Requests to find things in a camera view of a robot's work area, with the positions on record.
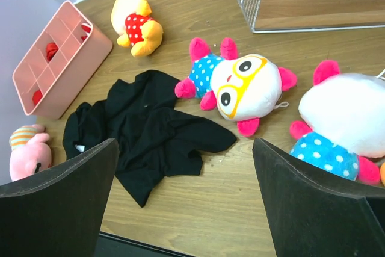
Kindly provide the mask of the yellow plush red dotted dress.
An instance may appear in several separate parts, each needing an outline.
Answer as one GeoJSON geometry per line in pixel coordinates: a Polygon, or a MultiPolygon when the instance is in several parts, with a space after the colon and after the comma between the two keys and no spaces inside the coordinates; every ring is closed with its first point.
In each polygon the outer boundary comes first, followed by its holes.
{"type": "Polygon", "coordinates": [[[112,7],[111,24],[119,35],[117,44],[130,48],[134,57],[146,57],[161,45],[163,27],[151,13],[147,0],[115,0],[112,7]]]}

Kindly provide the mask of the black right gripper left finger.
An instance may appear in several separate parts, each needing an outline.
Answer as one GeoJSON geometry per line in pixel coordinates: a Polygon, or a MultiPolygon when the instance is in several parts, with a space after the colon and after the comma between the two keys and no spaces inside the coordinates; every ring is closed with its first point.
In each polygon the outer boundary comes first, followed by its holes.
{"type": "Polygon", "coordinates": [[[93,256],[116,172],[117,140],[1,186],[1,256],[93,256]]]}

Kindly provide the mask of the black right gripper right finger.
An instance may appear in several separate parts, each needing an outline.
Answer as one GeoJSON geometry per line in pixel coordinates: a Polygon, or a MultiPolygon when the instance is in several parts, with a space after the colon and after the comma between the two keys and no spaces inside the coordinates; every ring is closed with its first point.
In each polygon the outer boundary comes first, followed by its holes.
{"type": "Polygon", "coordinates": [[[384,256],[384,189],[327,173],[263,138],[253,159],[277,256],[384,256]]]}

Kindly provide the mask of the white plush with yellow glasses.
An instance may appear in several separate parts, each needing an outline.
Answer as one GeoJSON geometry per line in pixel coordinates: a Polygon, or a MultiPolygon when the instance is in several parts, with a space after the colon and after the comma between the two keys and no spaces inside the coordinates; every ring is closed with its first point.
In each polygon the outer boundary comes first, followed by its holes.
{"type": "Polygon", "coordinates": [[[174,92],[178,98],[197,98],[200,109],[217,109],[222,117],[235,122],[245,137],[256,133],[261,118],[278,103],[282,93],[296,86],[296,74],[278,67],[259,54],[239,56],[230,37],[221,42],[220,54],[195,37],[189,44],[192,68],[187,78],[179,81],[174,92]]]}

